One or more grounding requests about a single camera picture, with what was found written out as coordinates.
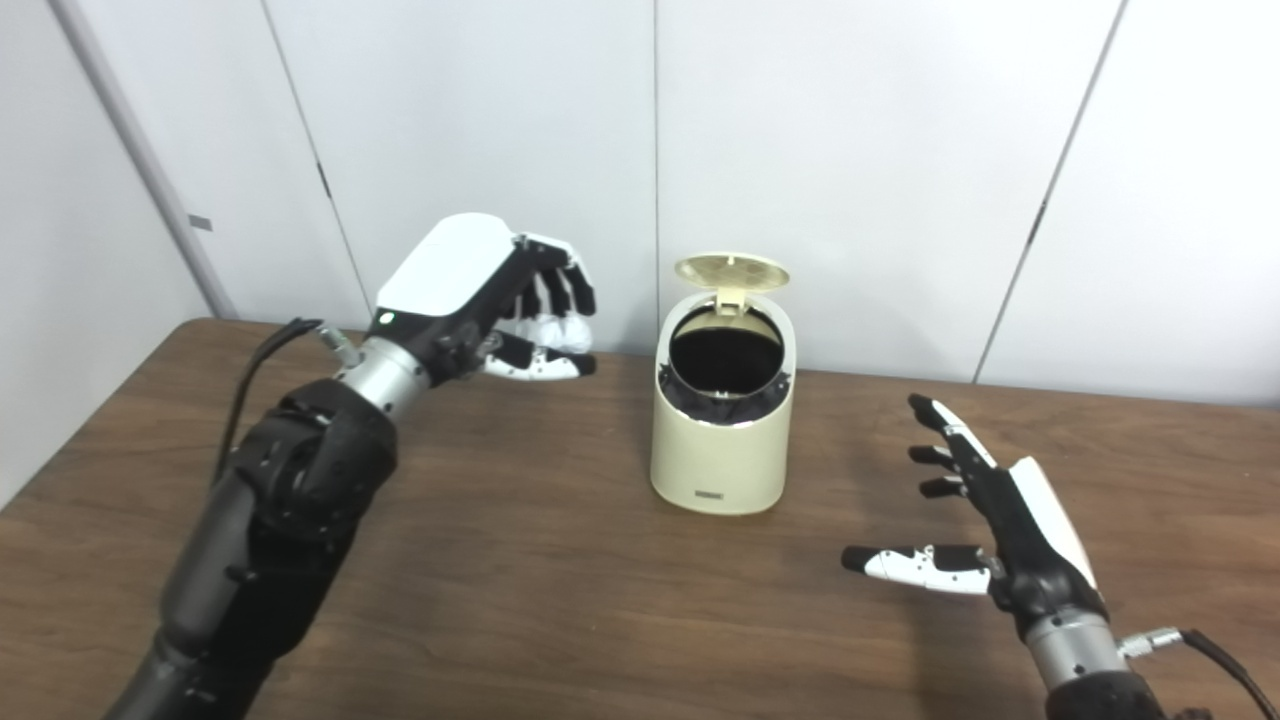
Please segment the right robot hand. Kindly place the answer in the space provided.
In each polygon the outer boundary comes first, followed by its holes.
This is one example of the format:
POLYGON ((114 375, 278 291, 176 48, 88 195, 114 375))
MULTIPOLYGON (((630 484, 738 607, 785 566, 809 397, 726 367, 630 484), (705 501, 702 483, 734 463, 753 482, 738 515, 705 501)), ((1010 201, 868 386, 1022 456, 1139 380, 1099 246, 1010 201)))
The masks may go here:
POLYGON ((951 594, 986 594, 1010 614, 1020 635, 1046 618, 1068 611, 1108 619, 1091 560, 1043 468, 1033 457, 1001 465, 975 432, 936 398, 911 393, 916 421, 938 445, 908 451, 918 464, 945 475, 919 486, 925 498, 965 498, 986 520, 995 551, 974 544, 847 546, 849 571, 951 594))

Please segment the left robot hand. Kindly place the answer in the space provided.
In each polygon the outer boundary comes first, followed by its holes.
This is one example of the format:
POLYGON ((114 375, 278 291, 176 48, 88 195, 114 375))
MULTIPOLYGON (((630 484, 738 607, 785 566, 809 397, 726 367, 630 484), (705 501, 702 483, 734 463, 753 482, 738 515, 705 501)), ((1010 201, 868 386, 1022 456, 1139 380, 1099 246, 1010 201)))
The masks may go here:
POLYGON ((369 337, 406 351, 430 387, 477 373, 525 382, 596 373, 595 287, 573 245, 499 217, 438 222, 378 291, 369 337))

